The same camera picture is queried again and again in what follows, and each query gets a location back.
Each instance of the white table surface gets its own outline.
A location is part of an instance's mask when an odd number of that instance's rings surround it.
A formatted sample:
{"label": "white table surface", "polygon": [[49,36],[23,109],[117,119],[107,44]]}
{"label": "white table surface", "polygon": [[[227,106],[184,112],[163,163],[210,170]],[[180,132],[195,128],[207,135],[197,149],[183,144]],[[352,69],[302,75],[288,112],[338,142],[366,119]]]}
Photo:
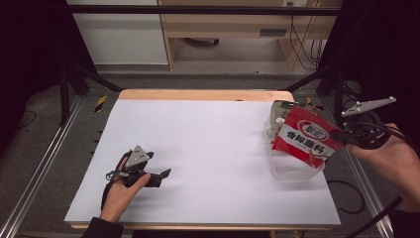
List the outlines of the white table surface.
{"label": "white table surface", "polygon": [[117,100],[65,221],[99,216],[105,175],[136,145],[155,156],[149,173],[172,169],[160,188],[144,187],[121,217],[151,229],[333,228],[340,225],[323,173],[281,182],[264,138],[272,102]]}

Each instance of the clear plastic container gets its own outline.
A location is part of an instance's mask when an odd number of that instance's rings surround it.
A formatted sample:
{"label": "clear plastic container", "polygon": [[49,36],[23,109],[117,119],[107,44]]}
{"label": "clear plastic container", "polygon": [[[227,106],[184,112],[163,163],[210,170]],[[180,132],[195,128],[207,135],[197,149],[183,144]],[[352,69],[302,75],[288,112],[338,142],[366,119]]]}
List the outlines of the clear plastic container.
{"label": "clear plastic container", "polygon": [[271,138],[267,134],[265,134],[265,137],[266,146],[270,155],[271,172],[275,179],[280,181],[310,180],[324,170],[325,163],[317,169],[314,169],[283,151],[273,150]]}

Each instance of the snack bag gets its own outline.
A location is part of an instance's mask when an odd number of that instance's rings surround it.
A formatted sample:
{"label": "snack bag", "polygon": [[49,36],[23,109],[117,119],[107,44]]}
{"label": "snack bag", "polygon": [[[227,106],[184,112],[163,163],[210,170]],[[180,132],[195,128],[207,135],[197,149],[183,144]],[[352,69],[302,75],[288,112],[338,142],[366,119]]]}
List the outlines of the snack bag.
{"label": "snack bag", "polygon": [[317,169],[342,146],[329,136],[329,133],[338,131],[340,128],[321,116],[293,105],[272,149],[283,151]]}

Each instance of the person's left hand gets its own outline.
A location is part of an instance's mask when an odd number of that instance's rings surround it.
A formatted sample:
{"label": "person's left hand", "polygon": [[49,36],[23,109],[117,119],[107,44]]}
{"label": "person's left hand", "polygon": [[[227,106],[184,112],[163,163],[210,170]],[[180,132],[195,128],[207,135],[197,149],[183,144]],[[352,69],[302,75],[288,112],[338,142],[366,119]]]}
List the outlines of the person's left hand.
{"label": "person's left hand", "polygon": [[[123,163],[121,163],[121,166],[118,169],[119,171],[123,169],[123,165],[125,165],[127,160],[128,158],[124,159]],[[148,183],[150,178],[151,175],[145,174],[130,187],[125,187],[123,181],[120,178],[115,178],[116,180],[109,189],[104,207],[102,208],[102,212],[99,218],[109,222],[117,223],[120,220],[121,215],[130,205],[136,193],[142,187],[144,187],[146,183]]]}

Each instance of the black sleeve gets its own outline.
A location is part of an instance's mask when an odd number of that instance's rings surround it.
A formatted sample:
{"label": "black sleeve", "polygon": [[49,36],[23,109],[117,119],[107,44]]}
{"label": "black sleeve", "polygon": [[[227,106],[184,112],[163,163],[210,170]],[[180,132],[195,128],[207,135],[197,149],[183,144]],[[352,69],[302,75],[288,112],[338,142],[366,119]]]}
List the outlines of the black sleeve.
{"label": "black sleeve", "polygon": [[81,238],[121,238],[124,226],[93,217]]}
{"label": "black sleeve", "polygon": [[420,213],[393,210],[389,213],[395,238],[420,237]]}

